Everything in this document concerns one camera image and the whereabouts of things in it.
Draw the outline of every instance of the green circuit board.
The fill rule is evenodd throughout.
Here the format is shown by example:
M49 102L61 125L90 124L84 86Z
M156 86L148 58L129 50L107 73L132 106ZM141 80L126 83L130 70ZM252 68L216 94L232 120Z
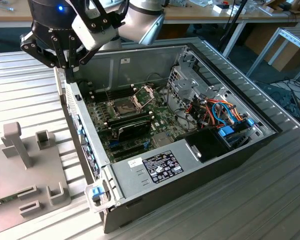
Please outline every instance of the green circuit board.
M136 87L138 90L142 88L141 85ZM138 102L141 106L145 105L141 111L136 111L137 107L132 104L134 101L131 96L100 103L96 103L93 99L86 101L91 120L112 163L161 147L158 138L160 141L162 140L162 143L172 143L177 136L187 132L188 126L180 125L175 119L175 115L169 111L162 95L155 89L153 89L153 96L154 99L145 105L151 99L149 93L143 89L138 92L136 95ZM154 117L150 120L151 128L147 133L113 144L116 143L117 136L114 136L114 131L105 125L107 120L121 119L149 111L153 112Z

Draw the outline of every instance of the metal shelf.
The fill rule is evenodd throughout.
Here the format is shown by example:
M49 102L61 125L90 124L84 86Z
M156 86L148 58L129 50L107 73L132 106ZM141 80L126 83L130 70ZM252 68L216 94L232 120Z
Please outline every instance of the metal shelf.
M275 44L275 42L278 40L279 36L284 37L286 40L283 42L283 44L279 47L279 49L276 51L276 53L273 55L273 57L268 62L269 65L272 65L272 63L275 61L275 59L279 56L279 54L282 52L282 50L286 47L286 45L291 42L297 47L300 48L300 27L286 27L286 28L278 28L269 42L266 44L258 58L255 60L249 71L246 73L246 76L249 77L253 71L259 66L259 64L262 62L262 60L265 58L267 52L269 49ZM300 77L300 72L295 76L295 79L298 79Z

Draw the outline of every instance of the warning label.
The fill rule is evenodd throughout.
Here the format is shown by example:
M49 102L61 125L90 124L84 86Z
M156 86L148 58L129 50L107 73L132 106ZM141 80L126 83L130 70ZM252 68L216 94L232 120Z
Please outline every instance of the warning label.
M142 162L155 184L184 171L171 150L143 159Z

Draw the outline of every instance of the aluminum extrusion table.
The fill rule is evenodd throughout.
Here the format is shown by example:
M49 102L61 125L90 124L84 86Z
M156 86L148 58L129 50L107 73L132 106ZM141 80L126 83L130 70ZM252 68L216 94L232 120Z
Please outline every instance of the aluminum extrusion table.
M300 27L285 27L281 28L279 27L273 34L273 36L270 38L269 42L265 45L264 49L258 56L258 58L255 60L249 71L246 73L246 76L249 77L253 71L259 66L259 64L262 62L262 60L265 58L267 52L269 49L275 44L277 39L282 36L285 38L285 41L282 43L282 45L278 48L278 50L275 52L273 57L268 62L269 65L272 65L273 62L276 60L276 58L279 56L279 54L283 51L283 49L287 46L287 44L293 43L297 47L300 48ZM294 79L298 79L300 77L300 72L294 77Z
M199 38L192 43L254 101L283 133L241 167L110 234L89 212L86 186L61 110L53 70L23 52L0 54L0 126L18 121L22 137L54 132L69 185L70 205L0 233L2 239L184 240L300 239L300 124ZM137 44L125 44L135 48ZM214 81L211 73L202 74Z

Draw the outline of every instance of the blue latch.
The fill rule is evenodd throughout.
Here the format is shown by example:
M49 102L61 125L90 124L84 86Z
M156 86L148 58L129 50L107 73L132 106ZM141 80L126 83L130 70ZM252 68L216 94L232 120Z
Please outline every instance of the blue latch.
M99 197L100 195L105 193L105 189L102 186L96 186L92 188L92 198Z
M248 124L252 127L253 125L255 125L255 121L253 121L251 118L247 119Z
M235 131L230 127L230 126L224 126L222 128L219 129L219 134L222 136L222 137L225 137L229 134L232 134L234 133Z

